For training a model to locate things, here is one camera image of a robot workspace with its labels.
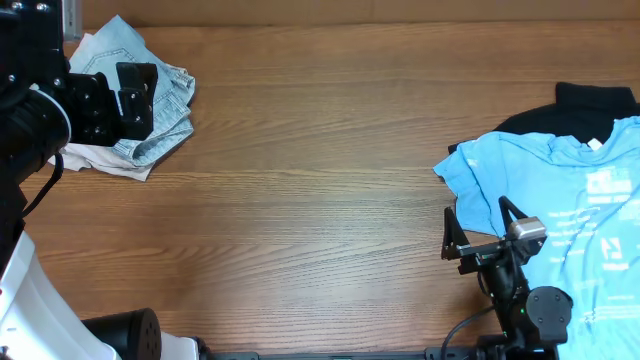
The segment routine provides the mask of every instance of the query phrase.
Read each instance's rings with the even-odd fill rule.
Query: white cloth
[[[96,168],[145,181],[155,162],[193,133],[188,104],[195,92],[195,79],[185,69],[160,61],[146,49],[142,36],[119,16],[95,35],[85,34],[69,62],[73,73],[103,73],[116,92],[120,89],[117,62],[156,64],[158,83],[153,98],[154,129],[145,141],[123,139],[112,148],[69,144],[60,152],[65,168]]]

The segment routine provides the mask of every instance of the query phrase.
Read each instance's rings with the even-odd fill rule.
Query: blue t-shirt
[[[640,359],[640,117],[616,120],[597,150],[573,136],[488,133],[434,171],[465,230],[504,235],[502,195],[546,225],[523,270],[532,289],[573,298],[561,359]]]

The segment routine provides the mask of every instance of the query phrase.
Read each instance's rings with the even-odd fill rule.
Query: wood grain
[[[133,26],[327,25],[430,21],[631,20],[638,0],[85,0],[84,23]]]
[[[640,22],[140,31],[196,76],[195,135],[147,183],[65,173],[28,231],[81,316],[149,306],[218,351],[439,345],[487,304],[440,259],[446,146],[556,81],[640,91]]]

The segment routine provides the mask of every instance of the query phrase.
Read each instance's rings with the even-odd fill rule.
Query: shirt sleeve
[[[471,167],[477,160],[465,156],[461,147],[433,171],[457,197],[456,217],[464,230],[498,235],[491,224],[491,209]]]

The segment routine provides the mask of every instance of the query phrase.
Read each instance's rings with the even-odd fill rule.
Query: wall
[[[640,0],[84,0],[85,28],[640,19]]]

